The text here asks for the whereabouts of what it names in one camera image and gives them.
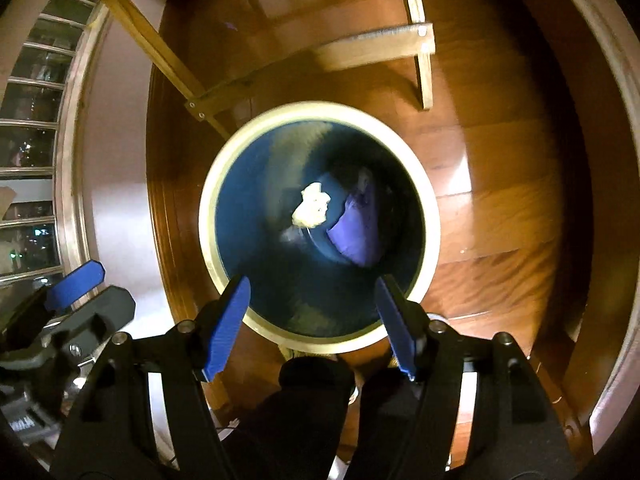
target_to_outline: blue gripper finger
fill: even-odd
[[[47,291],[44,307],[50,312],[59,314],[103,281],[104,267],[100,262],[89,260]]]
[[[225,368],[250,301],[249,279],[245,276],[233,278],[220,297],[223,313],[217,325],[213,327],[209,339],[207,361],[202,369],[207,381],[212,381],[213,377]]]
[[[417,375],[416,357],[426,344],[420,305],[407,301],[391,275],[376,280],[374,302],[385,325],[398,367],[413,381]]]

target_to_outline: wooden beam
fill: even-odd
[[[422,0],[406,0],[409,18],[412,23],[426,21]],[[418,69],[418,85],[422,95],[422,107],[425,110],[433,107],[433,84],[431,81],[431,54],[418,54],[416,65]]]
[[[148,22],[131,0],[101,1],[109,7],[109,10],[122,27],[186,99],[192,100],[204,92],[204,87],[196,76],[169,48],[160,37],[160,34],[153,28],[153,25]],[[207,121],[218,131],[223,139],[229,138],[227,131],[213,116],[209,116]]]
[[[247,99],[274,80],[293,80],[314,73],[335,72],[356,66],[432,54],[435,51],[431,23],[381,28],[302,50],[250,74],[226,81],[187,102],[187,110],[198,120],[209,119]]]

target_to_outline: purple cloth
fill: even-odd
[[[358,187],[347,197],[344,213],[326,233],[338,252],[357,266],[372,267],[379,262],[378,204],[369,171],[360,171]]]

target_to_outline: trash can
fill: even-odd
[[[364,173],[375,185],[382,247],[368,266],[345,257],[327,234]],[[326,221],[293,225],[314,182],[330,197]],[[244,322],[275,343],[320,354],[384,338],[376,278],[392,274],[419,302],[440,249],[436,197],[412,150],[369,114],[327,102],[284,105],[242,126],[209,170],[198,224],[217,290],[235,274],[251,281]]]

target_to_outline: white wall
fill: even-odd
[[[132,0],[158,28],[166,0]],[[162,286],[146,191],[146,107],[151,62],[119,23],[111,22],[84,96],[82,200],[90,254],[107,285],[126,288],[136,315],[134,338],[174,325]],[[158,435],[170,442],[159,381],[150,384]]]

